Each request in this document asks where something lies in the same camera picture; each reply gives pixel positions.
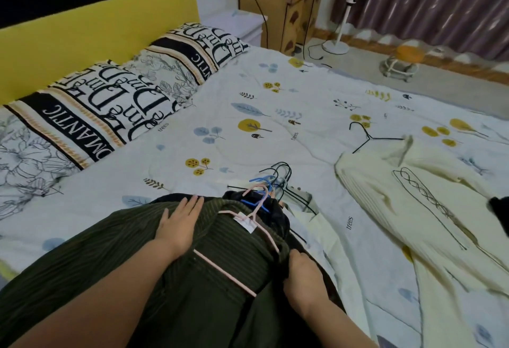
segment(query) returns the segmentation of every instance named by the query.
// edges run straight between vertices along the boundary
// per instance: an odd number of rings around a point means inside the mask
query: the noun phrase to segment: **fan stand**
[[[343,35],[343,29],[345,24],[347,23],[348,15],[350,14],[350,9],[352,9],[352,5],[348,4],[347,9],[345,11],[345,16],[343,17],[343,22],[341,23],[340,32],[337,34],[337,39],[335,42],[332,40],[327,40],[322,44],[322,48],[324,51],[331,53],[333,55],[344,55],[348,52],[350,47],[346,42],[341,41],[341,36]]]

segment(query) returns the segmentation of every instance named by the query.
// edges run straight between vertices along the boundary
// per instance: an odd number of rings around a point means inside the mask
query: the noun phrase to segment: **floor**
[[[327,64],[338,73],[347,76],[405,92],[430,96],[446,103],[509,120],[509,87],[506,85],[427,65],[421,65],[414,79],[407,83],[382,75],[380,64],[385,61],[386,55],[350,48],[347,54],[336,56],[325,52],[320,46],[321,42],[323,40],[318,38],[312,38],[309,41],[305,50],[305,61]],[[323,56],[322,60],[312,58],[321,56]],[[302,59],[302,53],[296,53],[295,57]]]

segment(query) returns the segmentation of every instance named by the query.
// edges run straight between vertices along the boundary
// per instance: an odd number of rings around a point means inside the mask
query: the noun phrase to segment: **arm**
[[[184,198],[170,218],[165,209],[154,240],[11,348],[126,346],[157,280],[191,246],[202,206],[203,198],[194,196],[189,202]]]
[[[324,348],[377,348],[327,296],[322,274],[304,253],[292,250],[284,293],[292,308],[315,332]]]

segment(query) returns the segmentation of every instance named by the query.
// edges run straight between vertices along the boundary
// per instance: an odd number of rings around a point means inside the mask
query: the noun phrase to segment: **yellow headboard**
[[[196,0],[103,0],[0,29],[0,103],[96,61],[121,64],[164,32],[199,20]]]

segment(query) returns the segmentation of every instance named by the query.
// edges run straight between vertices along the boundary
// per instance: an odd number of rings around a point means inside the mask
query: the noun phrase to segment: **olive green garment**
[[[119,210],[48,252],[0,291],[0,347],[129,259],[154,238],[166,202]],[[129,346],[315,347],[316,336],[291,309],[282,280],[289,249],[272,230],[276,253],[259,229],[249,234],[220,210],[251,212],[242,203],[206,202],[189,252],[157,282]],[[197,249],[257,293],[246,293],[193,253]]]

